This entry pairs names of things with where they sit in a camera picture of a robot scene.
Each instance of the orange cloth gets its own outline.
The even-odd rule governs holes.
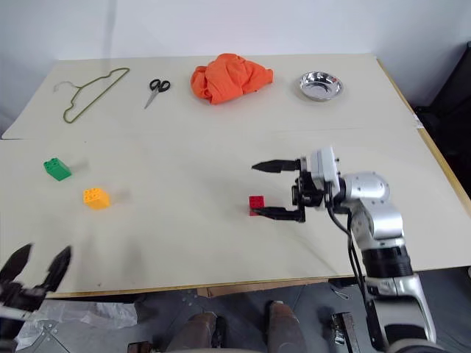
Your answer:
[[[235,54],[221,54],[208,66],[198,66],[191,77],[195,96],[211,104],[254,92],[273,82],[273,70]]]

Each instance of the wire hanger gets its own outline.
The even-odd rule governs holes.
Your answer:
[[[124,71],[124,73],[121,74],[120,77],[118,77],[116,79],[115,82],[113,82],[111,85],[109,85],[105,90],[103,90],[93,101],[91,101],[91,103],[83,108],[83,110],[77,114],[77,116],[75,118],[73,118],[72,120],[67,120],[67,113],[69,110],[71,110],[72,108],[75,107],[75,98],[79,95],[80,91],[83,90],[84,88],[86,88],[87,86],[89,85],[92,85],[93,83],[95,83],[96,81],[99,81],[100,79],[107,79],[108,77],[110,77],[114,72],[117,72],[117,71]],[[71,99],[71,106],[69,108],[67,108],[66,110],[64,110],[64,113],[62,115],[64,121],[67,123],[67,124],[72,124],[74,121],[76,121],[89,107],[91,107],[96,101],[98,101],[101,97],[103,97],[103,95],[106,94],[106,92],[108,92],[112,86],[114,86],[116,83],[119,82],[120,79],[122,79],[124,76],[126,76],[126,74],[128,72],[130,72],[131,69],[130,68],[115,68],[114,70],[110,71],[110,73],[106,76],[101,76],[101,77],[97,77],[96,79],[90,81],[89,83],[86,83],[84,84],[83,86],[77,86],[75,85],[74,83],[70,82],[70,81],[62,81],[62,82],[59,82],[57,85],[54,86],[54,92],[58,89],[59,85],[63,84],[63,83],[68,83],[70,84],[71,86],[75,87],[77,89],[77,92],[72,96],[72,99]]]

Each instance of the wooden table edge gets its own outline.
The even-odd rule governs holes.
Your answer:
[[[396,90],[397,94],[403,101],[404,105],[410,110],[411,114],[415,114],[412,110],[411,105],[407,102],[406,98],[404,97],[403,93],[400,91],[396,82],[392,79],[389,72],[384,68],[381,61],[377,58],[378,65],[383,70],[384,74],[391,82],[392,86]],[[443,157],[440,150],[436,147],[436,144],[428,134],[427,130],[421,128],[418,129],[419,135],[425,142],[425,145],[428,147],[432,155],[435,157],[435,160],[440,165],[440,168],[445,173],[445,176],[448,179],[448,182],[454,189],[458,199],[460,200],[461,204],[463,205],[464,209],[467,211],[467,214],[471,216],[471,200],[467,195],[466,191],[461,186],[461,183],[458,181],[458,178],[453,173],[451,167],[448,165],[446,159]],[[345,276],[331,276],[331,277],[305,277],[305,278],[297,278],[297,279],[271,279],[271,280],[261,280],[261,281],[245,281],[245,282],[228,282],[228,283],[212,283],[206,285],[177,285],[172,287],[159,287],[159,288],[142,288],[142,289],[125,289],[125,290],[106,290],[106,291],[98,291],[98,292],[72,292],[72,293],[50,293],[47,298],[48,299],[67,299],[67,298],[77,298],[77,297],[91,297],[91,296],[117,296],[117,295],[124,295],[124,294],[142,294],[142,293],[151,293],[151,292],[161,292],[165,290],[185,290],[185,289],[198,289],[198,293],[200,295],[205,296],[214,296],[211,292],[211,288],[220,288],[226,287],[227,293],[240,293],[241,286],[249,286],[249,290],[259,290],[259,289],[266,289],[268,284],[275,284],[275,286],[271,286],[270,288],[279,288],[279,287],[286,287],[288,285],[305,285],[311,283],[318,283],[318,282],[327,282],[330,278],[336,277],[345,277]]]

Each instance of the yellow lego block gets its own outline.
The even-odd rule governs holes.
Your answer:
[[[93,208],[94,210],[100,210],[110,206],[110,197],[102,189],[93,188],[83,191],[83,203]]]

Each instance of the metal bowl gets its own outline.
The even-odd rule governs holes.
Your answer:
[[[315,101],[328,101],[342,92],[343,84],[335,76],[312,71],[302,75],[300,87],[307,97]]]

